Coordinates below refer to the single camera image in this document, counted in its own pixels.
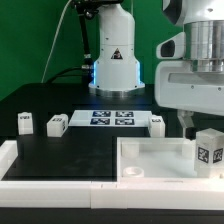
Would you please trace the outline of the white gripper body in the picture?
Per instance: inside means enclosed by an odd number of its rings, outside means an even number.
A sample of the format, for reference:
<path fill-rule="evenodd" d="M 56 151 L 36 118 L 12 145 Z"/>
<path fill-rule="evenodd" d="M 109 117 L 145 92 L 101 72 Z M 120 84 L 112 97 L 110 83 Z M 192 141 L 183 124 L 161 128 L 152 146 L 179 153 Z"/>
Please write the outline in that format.
<path fill-rule="evenodd" d="M 224 116 L 224 73 L 196 73 L 187 61 L 163 61 L 155 73 L 159 106 Z"/>

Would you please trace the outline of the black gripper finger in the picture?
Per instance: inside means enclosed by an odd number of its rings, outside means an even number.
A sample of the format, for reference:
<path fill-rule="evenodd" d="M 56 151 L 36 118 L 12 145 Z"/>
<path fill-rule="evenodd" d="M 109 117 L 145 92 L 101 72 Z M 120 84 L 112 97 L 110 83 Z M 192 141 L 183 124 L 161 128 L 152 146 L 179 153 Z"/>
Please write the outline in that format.
<path fill-rule="evenodd" d="M 196 136 L 196 129 L 192 120 L 193 115 L 192 111 L 177 111 L 177 117 L 183 129 L 183 136 L 189 140 L 194 140 Z"/>

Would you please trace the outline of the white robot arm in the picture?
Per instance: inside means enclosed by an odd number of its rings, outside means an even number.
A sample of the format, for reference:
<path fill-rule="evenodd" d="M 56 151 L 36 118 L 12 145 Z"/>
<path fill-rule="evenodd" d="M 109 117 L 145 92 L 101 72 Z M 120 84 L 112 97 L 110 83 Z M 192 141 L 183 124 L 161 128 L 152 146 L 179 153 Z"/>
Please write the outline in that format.
<path fill-rule="evenodd" d="M 192 126 L 194 112 L 224 116 L 224 0 L 144 2 L 135 19 L 117 3 L 99 8 L 100 53 L 89 89 L 124 97 L 145 88 Z"/>

